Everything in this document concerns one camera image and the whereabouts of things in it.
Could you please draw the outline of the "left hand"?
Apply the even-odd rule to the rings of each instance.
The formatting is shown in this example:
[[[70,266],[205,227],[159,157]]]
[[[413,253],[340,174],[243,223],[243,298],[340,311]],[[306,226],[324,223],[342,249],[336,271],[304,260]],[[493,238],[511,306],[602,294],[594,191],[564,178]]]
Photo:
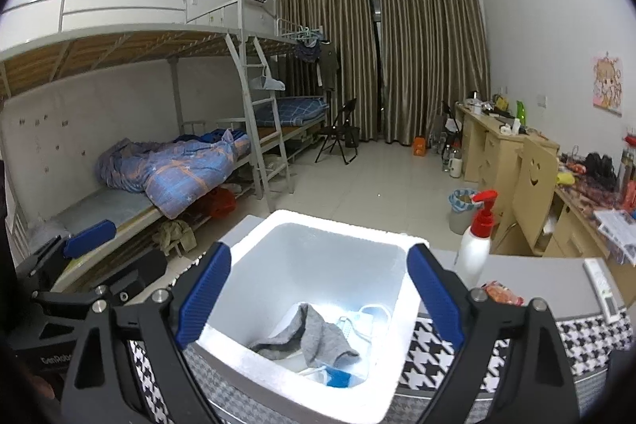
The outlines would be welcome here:
[[[52,383],[38,374],[33,374],[26,366],[21,365],[21,374],[25,378],[28,386],[35,393],[40,403],[59,404],[60,398],[55,392]]]

